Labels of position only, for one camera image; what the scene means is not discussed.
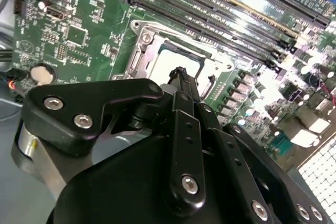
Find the metal bolt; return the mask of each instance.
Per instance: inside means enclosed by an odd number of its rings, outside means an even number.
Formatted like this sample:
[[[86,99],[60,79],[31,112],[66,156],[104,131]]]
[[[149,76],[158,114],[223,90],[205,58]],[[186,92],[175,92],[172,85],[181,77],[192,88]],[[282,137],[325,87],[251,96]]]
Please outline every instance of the metal bolt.
[[[239,127],[237,127],[237,126],[233,126],[232,127],[234,130],[235,130],[235,132],[237,132],[237,133],[241,133],[242,131],[240,130],[240,128]]]
[[[208,105],[204,105],[204,109],[207,111],[207,112],[211,112],[211,109],[209,108],[209,106]]]
[[[60,110],[64,107],[64,103],[56,97],[48,97],[43,102],[44,106],[50,110]]]
[[[266,209],[257,201],[252,201],[252,208],[256,215],[263,221],[268,219],[268,214]]]
[[[149,44],[153,40],[152,36],[149,33],[144,33],[141,39],[146,44]]]
[[[158,92],[159,91],[159,87],[157,85],[154,84],[149,84],[148,87],[153,90],[154,92]]]
[[[198,192],[197,182],[190,176],[182,178],[182,186],[189,194],[196,194]]]
[[[310,217],[309,217],[308,212],[299,204],[297,204],[297,207],[298,207],[298,210],[299,210],[301,216],[304,217],[306,220],[309,220]]]
[[[183,98],[183,100],[189,101],[189,98],[187,95],[185,94],[181,94],[181,97]]]
[[[323,220],[323,218],[322,218],[322,214],[321,214],[315,207],[310,206],[310,209],[313,211],[313,214],[315,215],[315,217],[316,217],[318,220],[320,220],[320,221]]]
[[[75,125],[82,129],[89,129],[93,125],[93,120],[88,115],[76,115],[73,120]]]

